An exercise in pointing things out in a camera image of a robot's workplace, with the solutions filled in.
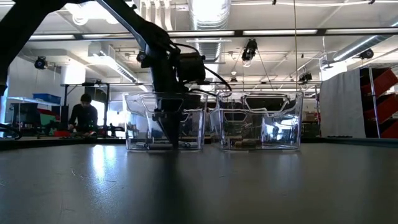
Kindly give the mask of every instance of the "transparent container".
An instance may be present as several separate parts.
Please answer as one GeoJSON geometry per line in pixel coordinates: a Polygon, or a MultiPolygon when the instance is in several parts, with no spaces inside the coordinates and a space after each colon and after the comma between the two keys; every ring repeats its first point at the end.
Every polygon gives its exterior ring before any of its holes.
{"type": "Polygon", "coordinates": [[[126,145],[133,151],[173,149],[157,118],[178,116],[180,119],[178,150],[203,149],[207,95],[200,93],[130,93],[123,97],[126,113],[126,145]],[[173,102],[175,109],[158,111],[157,105],[173,102]]]}
{"type": "Polygon", "coordinates": [[[302,92],[221,92],[211,123],[224,150],[297,150],[302,92]]]}

